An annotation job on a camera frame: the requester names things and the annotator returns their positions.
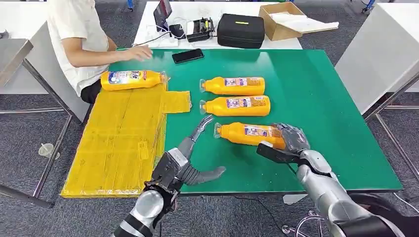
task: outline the green table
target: green table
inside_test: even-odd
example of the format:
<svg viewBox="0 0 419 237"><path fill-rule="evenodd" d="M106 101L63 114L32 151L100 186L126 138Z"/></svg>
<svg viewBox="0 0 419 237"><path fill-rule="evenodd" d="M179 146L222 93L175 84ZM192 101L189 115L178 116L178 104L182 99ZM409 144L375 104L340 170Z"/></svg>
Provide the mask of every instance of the green table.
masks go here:
<svg viewBox="0 0 419 237"><path fill-rule="evenodd" d="M205 58L176 65L171 55L182 50L154 49L146 62L119 62L111 71L166 71L169 90L191 92L190 113L170 114L165 148L176 147L201 120L199 100L217 95L199 92L199 80L261 76L271 112L265 117L215 117L214 123L271 124L303 128L311 148L323 154L342 185L350 191L392 192L402 189L386 157L364 123L327 55L322 50L203 50ZM182 187L183 193L301 193L303 187L285 164L256 154L256 147L213 137L213 124L200 136L191 163L198 170L226 166L216 181Z"/></svg>

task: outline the detergent bottle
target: detergent bottle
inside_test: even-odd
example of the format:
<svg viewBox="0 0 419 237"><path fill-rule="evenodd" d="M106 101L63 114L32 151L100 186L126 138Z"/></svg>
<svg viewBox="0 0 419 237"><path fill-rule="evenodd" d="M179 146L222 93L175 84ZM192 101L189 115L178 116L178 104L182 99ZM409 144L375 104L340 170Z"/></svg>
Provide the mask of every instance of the detergent bottle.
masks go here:
<svg viewBox="0 0 419 237"><path fill-rule="evenodd" d="M217 116L266 116L271 110L271 103L266 95L218 97L207 102L201 100L199 106L201 114Z"/></svg>
<svg viewBox="0 0 419 237"><path fill-rule="evenodd" d="M199 82L200 91L209 91L217 95L263 95L265 79L261 77L222 78L216 77Z"/></svg>
<svg viewBox="0 0 419 237"><path fill-rule="evenodd" d="M125 90L133 88L150 88L169 80L165 72L144 71L104 72L100 83L105 90Z"/></svg>
<svg viewBox="0 0 419 237"><path fill-rule="evenodd" d="M257 146L261 141L273 144L275 149L285 149L281 131L274 126L251 125L234 122L228 125L215 124L215 138L225 138L230 142Z"/></svg>

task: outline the bottle cap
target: bottle cap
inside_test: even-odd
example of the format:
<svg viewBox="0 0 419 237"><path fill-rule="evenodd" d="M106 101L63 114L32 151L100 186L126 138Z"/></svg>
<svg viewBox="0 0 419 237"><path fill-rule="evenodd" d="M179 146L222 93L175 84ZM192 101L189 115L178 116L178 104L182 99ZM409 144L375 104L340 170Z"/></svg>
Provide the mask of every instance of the bottle cap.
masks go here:
<svg viewBox="0 0 419 237"><path fill-rule="evenodd" d="M205 100L199 101L199 112L201 113L201 115L207 112L207 105Z"/></svg>
<svg viewBox="0 0 419 237"><path fill-rule="evenodd" d="M214 138L220 138L220 137L221 137L221 124L216 122L214 126Z"/></svg>
<svg viewBox="0 0 419 237"><path fill-rule="evenodd" d="M165 71L160 72L160 83L167 83L169 80L170 77L168 77Z"/></svg>
<svg viewBox="0 0 419 237"><path fill-rule="evenodd" d="M199 91L200 92L206 91L206 89L205 89L205 80L204 79L199 80Z"/></svg>

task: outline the robotic arm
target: robotic arm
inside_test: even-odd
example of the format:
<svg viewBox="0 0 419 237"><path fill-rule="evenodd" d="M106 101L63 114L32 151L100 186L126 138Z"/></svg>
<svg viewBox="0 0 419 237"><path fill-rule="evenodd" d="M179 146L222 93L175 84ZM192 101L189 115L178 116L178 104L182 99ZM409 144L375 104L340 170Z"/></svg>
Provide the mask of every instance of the robotic arm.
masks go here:
<svg viewBox="0 0 419 237"><path fill-rule="evenodd" d="M286 142L286 151L262 142L257 153L276 163L296 163L297 179L325 219L333 237L404 237L392 222L355 203L340 184L326 159L310 146L304 133L293 126L275 124Z"/></svg>
<svg viewBox="0 0 419 237"><path fill-rule="evenodd" d="M177 148L163 154L135 207L111 237L151 237L164 215L176 209L175 199L183 184L195 185L221 176L223 166L200 172L190 163L195 142L212 119L211 115L206 116ZM295 174L333 237L405 237L392 222L370 213L349 197L325 158L310 150L302 130L284 123L275 125L285 140L286 150L276 150L272 144L262 142L256 152L276 163L298 165Z"/></svg>
<svg viewBox="0 0 419 237"><path fill-rule="evenodd" d="M177 148L163 154L134 208L111 237L151 237L164 215L176 209L175 199L183 184L195 185L221 176L223 166L200 172L190 163L196 140L212 120L212 115L203 118Z"/></svg>

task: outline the phone screen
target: phone screen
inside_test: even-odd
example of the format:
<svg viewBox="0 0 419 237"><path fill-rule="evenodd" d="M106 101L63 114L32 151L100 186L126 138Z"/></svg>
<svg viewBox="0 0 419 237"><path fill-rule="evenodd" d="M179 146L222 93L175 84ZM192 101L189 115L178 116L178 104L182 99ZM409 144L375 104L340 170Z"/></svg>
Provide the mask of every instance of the phone screen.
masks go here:
<svg viewBox="0 0 419 237"><path fill-rule="evenodd" d="M173 61L175 63L182 63L203 57L204 54L200 49L193 49L182 53L175 53L172 55Z"/></svg>

